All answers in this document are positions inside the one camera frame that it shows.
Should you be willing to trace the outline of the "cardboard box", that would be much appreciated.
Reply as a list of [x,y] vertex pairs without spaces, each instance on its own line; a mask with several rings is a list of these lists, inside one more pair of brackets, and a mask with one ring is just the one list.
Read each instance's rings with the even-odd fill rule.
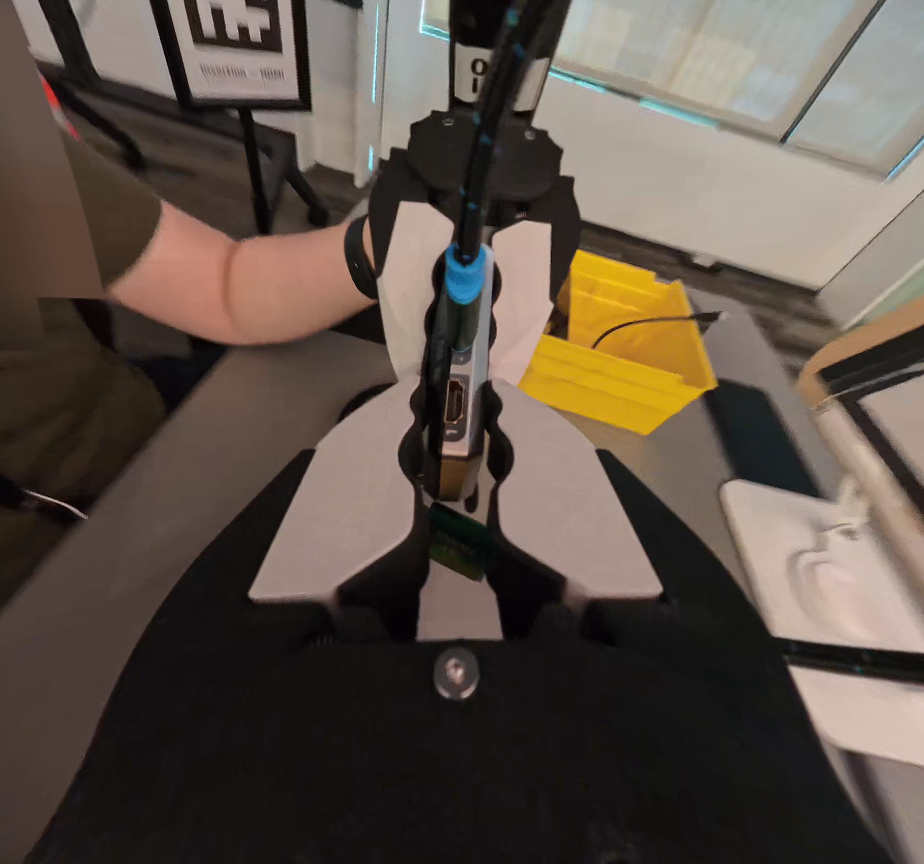
[[923,297],[917,297],[870,323],[838,335],[818,350],[799,374],[796,385],[802,400],[810,410],[819,409],[833,396],[821,375],[823,370],[919,330],[922,325]]

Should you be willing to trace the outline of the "yellow plastic bin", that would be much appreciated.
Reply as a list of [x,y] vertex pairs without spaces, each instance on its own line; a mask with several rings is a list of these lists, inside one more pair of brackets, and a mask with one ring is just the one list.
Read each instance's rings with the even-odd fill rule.
[[518,387],[561,411],[648,435],[705,396],[717,378],[694,323],[628,328],[623,322],[694,313],[682,282],[579,250],[563,289],[564,337],[544,335]]

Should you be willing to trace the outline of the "silver adapter hub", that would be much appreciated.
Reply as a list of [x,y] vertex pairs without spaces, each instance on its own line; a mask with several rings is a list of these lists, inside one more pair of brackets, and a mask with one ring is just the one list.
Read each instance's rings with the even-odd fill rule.
[[436,273],[422,377],[426,437],[423,482],[435,500],[461,501],[478,480],[485,442],[484,388],[489,379],[495,263],[490,246],[463,269],[447,249]]

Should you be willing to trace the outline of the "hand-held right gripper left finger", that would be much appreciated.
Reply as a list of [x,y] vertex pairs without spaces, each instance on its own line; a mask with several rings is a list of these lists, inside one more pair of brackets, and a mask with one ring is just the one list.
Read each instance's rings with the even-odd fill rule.
[[430,520],[418,480],[421,380],[367,401],[310,452],[248,591],[255,604],[375,611],[392,639],[417,639],[430,573]]

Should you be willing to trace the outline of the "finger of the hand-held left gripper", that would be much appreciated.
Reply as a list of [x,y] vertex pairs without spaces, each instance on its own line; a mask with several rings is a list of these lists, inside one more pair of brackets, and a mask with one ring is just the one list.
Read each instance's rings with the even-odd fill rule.
[[496,325],[490,352],[490,379],[519,385],[552,310],[550,298],[552,228],[548,223],[515,223],[492,238],[501,289],[492,307]]
[[454,223],[431,204],[400,202],[377,280],[385,345],[399,381],[421,374],[425,318],[438,291],[433,270],[453,234]]

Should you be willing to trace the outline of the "black wristband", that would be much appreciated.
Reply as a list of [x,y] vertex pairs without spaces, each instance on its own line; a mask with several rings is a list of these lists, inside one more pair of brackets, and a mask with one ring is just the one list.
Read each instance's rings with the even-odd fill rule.
[[364,297],[378,302],[377,275],[374,263],[370,261],[365,247],[365,229],[368,217],[358,216],[346,228],[344,235],[344,256],[348,272],[355,288]]

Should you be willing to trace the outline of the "black mat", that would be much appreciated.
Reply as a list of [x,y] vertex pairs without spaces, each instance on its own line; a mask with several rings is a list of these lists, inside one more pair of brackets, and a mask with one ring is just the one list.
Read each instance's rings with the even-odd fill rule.
[[733,477],[821,498],[795,439],[765,392],[719,380],[703,398]]

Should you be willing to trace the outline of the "green label tag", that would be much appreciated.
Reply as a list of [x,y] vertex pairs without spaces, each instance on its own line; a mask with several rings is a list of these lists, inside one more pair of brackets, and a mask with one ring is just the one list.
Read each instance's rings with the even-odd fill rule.
[[490,530],[464,510],[439,502],[431,504],[429,522],[432,561],[468,580],[486,580],[495,556]]

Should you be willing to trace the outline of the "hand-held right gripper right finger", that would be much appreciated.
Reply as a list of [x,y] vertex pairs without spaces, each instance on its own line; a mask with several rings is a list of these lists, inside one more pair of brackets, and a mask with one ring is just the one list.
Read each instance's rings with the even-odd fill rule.
[[580,618],[594,603],[658,600],[663,584],[594,444],[506,381],[487,387],[485,411],[502,636],[525,638],[548,605]]

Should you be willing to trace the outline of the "white tray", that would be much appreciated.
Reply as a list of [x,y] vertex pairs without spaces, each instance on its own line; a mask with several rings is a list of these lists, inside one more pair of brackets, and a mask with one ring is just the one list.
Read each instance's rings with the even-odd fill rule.
[[[735,479],[720,491],[758,610],[778,639],[922,655],[922,603],[872,523],[831,502]],[[797,666],[816,730],[841,750],[923,764],[922,685]]]

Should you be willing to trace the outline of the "black sign stand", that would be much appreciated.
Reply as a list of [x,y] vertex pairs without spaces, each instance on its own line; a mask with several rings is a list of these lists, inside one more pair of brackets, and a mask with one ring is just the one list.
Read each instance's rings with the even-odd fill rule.
[[[295,149],[291,148],[291,155],[287,162],[275,158],[272,153],[265,153],[260,147],[260,138],[253,118],[253,113],[247,108],[237,108],[237,118],[242,133],[248,177],[251,191],[251,204],[258,234],[271,234],[275,212],[281,199],[283,185],[288,185],[295,195],[307,207],[308,223],[314,227],[324,227],[330,222],[330,211],[323,204],[302,171],[297,167]],[[263,174],[263,157],[270,158],[270,170],[276,170],[275,177],[278,186],[267,188]]]

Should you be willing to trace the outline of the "person's olive shirt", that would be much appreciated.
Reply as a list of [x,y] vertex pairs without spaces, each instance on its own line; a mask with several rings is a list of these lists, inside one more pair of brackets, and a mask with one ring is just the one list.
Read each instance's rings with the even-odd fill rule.
[[[71,133],[59,134],[107,289],[151,241],[162,201]],[[68,508],[86,514],[167,416],[152,382],[97,336],[75,299],[38,305],[42,348],[2,353],[1,466],[3,477],[45,499],[2,506],[2,603],[81,523]]]

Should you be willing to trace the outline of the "person's left forearm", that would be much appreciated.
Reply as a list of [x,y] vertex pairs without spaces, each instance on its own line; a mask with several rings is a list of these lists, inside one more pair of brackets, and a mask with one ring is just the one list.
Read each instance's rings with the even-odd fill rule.
[[374,304],[347,262],[349,226],[237,241],[164,202],[152,239],[107,296],[227,346],[298,341]]

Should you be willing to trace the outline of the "window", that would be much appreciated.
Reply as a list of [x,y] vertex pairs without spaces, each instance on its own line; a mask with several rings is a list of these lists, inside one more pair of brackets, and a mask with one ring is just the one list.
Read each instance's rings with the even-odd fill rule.
[[552,65],[863,174],[922,152],[923,0],[572,0]]

